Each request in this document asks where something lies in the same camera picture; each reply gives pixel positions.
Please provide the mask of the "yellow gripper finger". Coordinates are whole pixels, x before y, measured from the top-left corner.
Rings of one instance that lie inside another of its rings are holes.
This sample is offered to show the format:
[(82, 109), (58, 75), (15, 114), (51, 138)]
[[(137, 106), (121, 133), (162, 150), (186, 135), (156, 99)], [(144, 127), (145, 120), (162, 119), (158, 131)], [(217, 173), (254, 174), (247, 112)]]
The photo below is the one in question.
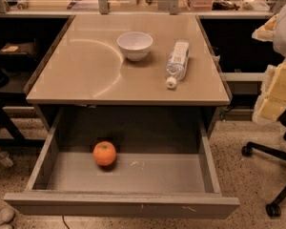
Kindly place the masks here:
[(286, 110), (286, 59), (277, 67), (267, 67), (260, 90), (252, 121), (267, 125), (277, 121)]
[(272, 16), (264, 25), (252, 33), (252, 38), (262, 42), (272, 42), (277, 18), (277, 14)]

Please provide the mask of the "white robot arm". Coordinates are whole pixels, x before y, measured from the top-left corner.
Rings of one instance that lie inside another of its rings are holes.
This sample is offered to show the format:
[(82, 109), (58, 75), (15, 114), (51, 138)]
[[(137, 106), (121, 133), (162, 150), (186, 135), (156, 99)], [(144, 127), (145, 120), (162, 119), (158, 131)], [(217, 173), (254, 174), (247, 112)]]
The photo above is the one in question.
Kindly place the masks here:
[(267, 125), (276, 122), (286, 111), (286, 3), (278, 14), (253, 32), (252, 38), (272, 42), (274, 51), (284, 57), (278, 66), (267, 67), (255, 103), (252, 121)]

